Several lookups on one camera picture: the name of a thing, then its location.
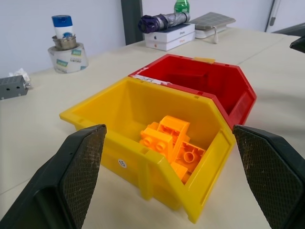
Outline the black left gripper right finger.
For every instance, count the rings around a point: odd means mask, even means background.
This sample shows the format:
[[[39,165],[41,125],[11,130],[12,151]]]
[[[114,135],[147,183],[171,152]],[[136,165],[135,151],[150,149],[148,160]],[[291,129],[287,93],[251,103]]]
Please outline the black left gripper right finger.
[[[305,160],[281,136],[235,125],[248,185],[273,229],[305,227]]]

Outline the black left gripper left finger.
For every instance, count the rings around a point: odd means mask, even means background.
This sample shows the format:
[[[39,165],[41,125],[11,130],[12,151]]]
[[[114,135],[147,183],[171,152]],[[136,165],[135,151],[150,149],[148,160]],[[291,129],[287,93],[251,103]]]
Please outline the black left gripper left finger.
[[[2,229],[80,229],[93,196],[106,125],[69,135],[0,221]]]

